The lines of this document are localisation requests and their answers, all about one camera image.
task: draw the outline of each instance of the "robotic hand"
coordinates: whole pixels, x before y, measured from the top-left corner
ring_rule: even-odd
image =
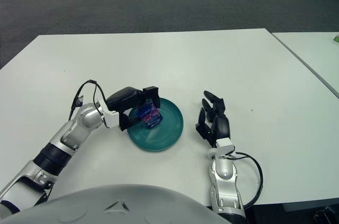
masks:
[[[83,97],[79,97],[79,94],[87,83],[94,84],[95,90],[98,87],[103,98],[95,102],[93,95],[93,103],[83,105]],[[85,82],[73,100],[69,121],[60,128],[37,157],[30,160],[0,191],[0,220],[4,216],[46,202],[49,196],[47,192],[50,193],[62,169],[90,133],[103,123],[107,128],[119,125],[122,131],[135,125],[140,119],[130,120],[124,111],[141,106],[148,99],[153,101],[154,106],[160,107],[157,87],[144,88],[142,91],[126,87],[105,99],[96,81]],[[76,107],[80,109],[71,119]]]
[[[210,191],[212,210],[231,223],[247,223],[244,206],[237,189],[237,169],[232,159],[237,159],[235,146],[230,140],[229,121],[225,116],[225,104],[208,91],[205,97],[212,103],[212,107],[203,98],[203,107],[199,113],[197,132],[211,145],[208,158],[212,159],[209,176],[212,181]],[[211,128],[205,119],[212,123]]]

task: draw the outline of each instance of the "blue package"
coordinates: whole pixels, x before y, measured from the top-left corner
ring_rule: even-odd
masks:
[[[163,119],[158,109],[153,105],[152,100],[147,100],[144,105],[138,107],[136,114],[149,129],[158,125]]]

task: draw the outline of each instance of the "black object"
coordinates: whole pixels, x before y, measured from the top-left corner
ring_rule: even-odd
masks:
[[[213,107],[211,107],[204,98],[202,99],[203,108],[200,110],[195,129],[203,139],[208,141],[211,147],[214,147],[217,139],[230,138],[229,121],[224,114],[226,110],[224,100],[208,91],[204,91],[203,93],[212,103]],[[207,120],[212,122],[211,128],[205,123],[206,113]]]
[[[160,107],[157,87],[151,86],[141,91],[129,86],[111,95],[106,104],[110,111],[119,112],[119,127],[123,131],[140,122],[139,118],[129,119],[124,111],[143,105],[147,99],[151,99],[157,109]]]
[[[48,143],[33,160],[35,164],[52,175],[59,175],[71,159],[71,155]]]
[[[224,219],[228,220],[232,224],[247,224],[246,218],[238,214],[220,213],[219,215]]]
[[[15,214],[17,212],[20,212],[19,208],[13,205],[10,201],[3,200],[0,202],[3,206],[7,207],[12,214]]]

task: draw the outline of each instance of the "black joint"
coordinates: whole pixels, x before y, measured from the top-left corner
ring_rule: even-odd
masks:
[[[33,162],[50,174],[59,175],[70,159],[71,155],[48,143]]]

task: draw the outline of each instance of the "gray carpet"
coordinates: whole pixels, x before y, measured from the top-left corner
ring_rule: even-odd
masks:
[[[339,0],[0,0],[0,67],[40,34],[339,31]]]

